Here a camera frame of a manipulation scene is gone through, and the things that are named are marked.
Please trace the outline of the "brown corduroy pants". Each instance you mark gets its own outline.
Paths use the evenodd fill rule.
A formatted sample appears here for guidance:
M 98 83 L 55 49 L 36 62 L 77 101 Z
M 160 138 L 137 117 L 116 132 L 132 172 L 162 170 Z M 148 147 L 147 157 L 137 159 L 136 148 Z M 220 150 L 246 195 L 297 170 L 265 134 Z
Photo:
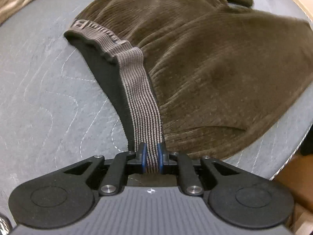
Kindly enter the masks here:
M 305 20 L 253 0 L 95 0 L 65 32 L 121 118 L 144 171 L 163 153 L 225 159 L 312 82 Z

